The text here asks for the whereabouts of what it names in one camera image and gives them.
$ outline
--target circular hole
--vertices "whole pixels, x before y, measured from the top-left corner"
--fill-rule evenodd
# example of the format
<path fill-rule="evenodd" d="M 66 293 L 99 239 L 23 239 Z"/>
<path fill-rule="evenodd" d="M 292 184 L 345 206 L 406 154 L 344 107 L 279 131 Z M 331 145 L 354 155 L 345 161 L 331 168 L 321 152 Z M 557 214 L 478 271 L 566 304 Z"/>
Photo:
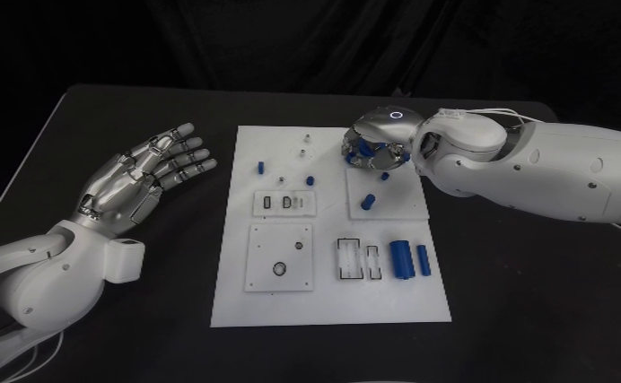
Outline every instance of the circular hole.
<path fill-rule="evenodd" d="M 278 276 L 280 276 L 280 275 L 283 275 L 285 274 L 285 272 L 286 272 L 286 265 L 282 263 L 282 262 L 278 262 L 275 265 L 273 265 L 273 273 L 278 275 Z"/>

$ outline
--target humanoid robot arm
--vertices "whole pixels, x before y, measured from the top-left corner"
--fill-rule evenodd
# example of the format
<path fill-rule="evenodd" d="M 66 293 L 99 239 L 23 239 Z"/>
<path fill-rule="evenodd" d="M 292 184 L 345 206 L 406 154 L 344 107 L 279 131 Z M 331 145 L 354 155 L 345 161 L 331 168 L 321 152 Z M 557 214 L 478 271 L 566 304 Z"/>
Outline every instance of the humanoid robot arm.
<path fill-rule="evenodd" d="M 0 335 L 0 367 L 82 318 L 105 280 L 139 277 L 145 246 L 118 236 L 145 219 L 162 191 L 216 166 L 208 151 L 194 150 L 200 138 L 185 138 L 193 131 L 181 125 L 116 154 L 70 218 L 46 235 L 0 247 L 0 306 L 17 322 Z"/>
<path fill-rule="evenodd" d="M 417 173 L 453 196 L 481 195 L 560 220 L 619 223 L 621 132 L 537 121 L 505 129 L 481 115 L 508 111 L 440 109 L 423 119 L 378 108 L 345 132 L 342 155 L 354 166 L 390 170 L 410 153 Z"/>

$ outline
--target black backdrop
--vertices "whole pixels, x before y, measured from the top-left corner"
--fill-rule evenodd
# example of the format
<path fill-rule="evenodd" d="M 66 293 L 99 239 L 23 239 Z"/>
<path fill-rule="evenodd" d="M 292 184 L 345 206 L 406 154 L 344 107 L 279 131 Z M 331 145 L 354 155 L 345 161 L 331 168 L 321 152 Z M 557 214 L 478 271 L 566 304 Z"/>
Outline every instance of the black backdrop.
<path fill-rule="evenodd" d="M 74 83 L 540 100 L 621 127 L 619 0 L 1 0 L 0 187 Z"/>

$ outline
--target silver robot hand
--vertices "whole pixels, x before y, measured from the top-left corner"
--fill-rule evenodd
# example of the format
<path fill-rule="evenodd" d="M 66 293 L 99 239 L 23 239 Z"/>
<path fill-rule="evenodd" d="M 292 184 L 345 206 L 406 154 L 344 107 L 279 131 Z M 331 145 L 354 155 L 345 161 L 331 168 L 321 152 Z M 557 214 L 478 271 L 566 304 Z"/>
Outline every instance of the silver robot hand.
<path fill-rule="evenodd" d="M 180 125 L 123 154 L 116 154 L 90 177 L 70 221 L 110 238 L 151 214 L 162 191 L 216 166 L 200 138 L 185 137 L 191 123 Z"/>
<path fill-rule="evenodd" d="M 381 107 L 364 114 L 345 132 L 341 154 L 358 168 L 393 170 L 409 159 L 423 117 L 402 107 Z"/>

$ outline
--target black table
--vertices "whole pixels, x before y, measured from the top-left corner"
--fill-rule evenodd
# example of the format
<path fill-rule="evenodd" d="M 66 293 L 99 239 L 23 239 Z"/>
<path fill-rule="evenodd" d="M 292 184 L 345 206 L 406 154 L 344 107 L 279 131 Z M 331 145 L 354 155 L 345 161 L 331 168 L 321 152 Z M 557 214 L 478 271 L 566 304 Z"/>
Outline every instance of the black table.
<path fill-rule="evenodd" d="M 452 323 L 208 328 L 237 125 L 350 126 L 376 106 L 430 116 L 476 100 L 76 86 L 0 203 L 0 241 L 66 218 L 110 154 L 191 121 L 217 168 L 129 232 L 138 282 L 106 285 L 57 357 L 21 381 L 430 382 L 621 379 L 621 231 L 455 198 L 423 180 Z M 553 121 L 547 107 L 502 107 Z M 512 119 L 499 122 L 512 124 Z M 56 338 L 44 345 L 46 355 Z"/>

